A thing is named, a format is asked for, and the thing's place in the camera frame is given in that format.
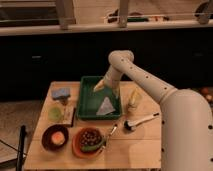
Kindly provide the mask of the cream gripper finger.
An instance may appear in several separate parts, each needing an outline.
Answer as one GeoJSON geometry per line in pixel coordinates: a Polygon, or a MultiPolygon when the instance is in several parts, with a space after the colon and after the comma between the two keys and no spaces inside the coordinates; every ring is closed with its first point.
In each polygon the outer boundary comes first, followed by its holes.
{"type": "Polygon", "coordinates": [[[93,88],[94,92],[100,91],[105,88],[104,80],[100,80],[93,88]]]}
{"type": "Polygon", "coordinates": [[[113,88],[112,92],[113,92],[113,94],[115,95],[116,98],[119,98],[119,95],[120,95],[120,89],[119,89],[119,87],[113,88]]]}

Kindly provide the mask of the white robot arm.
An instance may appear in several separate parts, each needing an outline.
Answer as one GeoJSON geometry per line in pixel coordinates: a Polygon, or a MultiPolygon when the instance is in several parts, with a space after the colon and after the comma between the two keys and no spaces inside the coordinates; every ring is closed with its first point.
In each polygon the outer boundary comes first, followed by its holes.
{"type": "Polygon", "coordinates": [[[127,75],[160,106],[161,171],[213,171],[213,114],[207,100],[139,68],[129,50],[115,50],[108,60],[110,67],[96,90],[107,86],[118,94],[121,77],[127,75]]]}

